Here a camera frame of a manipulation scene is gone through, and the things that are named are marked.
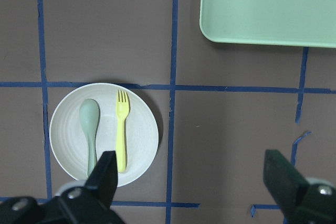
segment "plastic tray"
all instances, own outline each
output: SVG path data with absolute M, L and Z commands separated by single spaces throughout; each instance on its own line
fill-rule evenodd
M 336 47 L 336 0 L 201 0 L 214 42 Z

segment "metal bolt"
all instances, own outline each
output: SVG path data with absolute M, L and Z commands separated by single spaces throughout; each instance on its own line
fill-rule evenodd
M 81 195 L 81 193 L 82 193 L 82 189 L 80 189 L 79 187 L 76 187 L 74 190 L 68 193 L 68 198 L 69 199 L 77 198 L 79 195 Z
M 321 185 L 317 188 L 320 194 L 323 195 L 332 195 L 332 189 L 330 186 Z
M 27 204 L 28 204 L 28 199 L 22 198 L 22 199 L 20 199 L 20 201 L 18 201 L 17 203 L 15 203 L 12 206 L 12 210 L 19 211 L 19 210 L 23 209 Z

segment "fork handle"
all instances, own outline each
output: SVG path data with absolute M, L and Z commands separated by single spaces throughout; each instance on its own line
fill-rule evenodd
M 126 169 L 125 120 L 118 120 L 116 149 L 118 173 Z

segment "white plate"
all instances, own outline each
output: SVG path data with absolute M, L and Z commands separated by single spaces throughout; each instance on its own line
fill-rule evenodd
M 115 150 L 117 90 L 127 91 L 130 114 L 126 119 L 127 167 L 118 173 L 118 187 L 139 178 L 153 162 L 159 142 L 158 127 L 148 106 L 132 91 L 110 83 L 93 83 L 73 90 L 56 107 L 50 123 L 50 144 L 59 165 L 74 179 L 87 179 L 88 147 L 79 123 L 79 107 L 88 98 L 99 103 L 97 159 Z

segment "yellow fork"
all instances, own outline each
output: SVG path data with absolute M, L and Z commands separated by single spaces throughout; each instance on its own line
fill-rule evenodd
M 118 172 L 121 173 L 126 169 L 127 150 L 125 144 L 125 120 L 130 113 L 130 100 L 125 91 L 118 90 L 116 102 L 116 115 L 118 119 L 117 139 L 116 139 L 116 155 Z

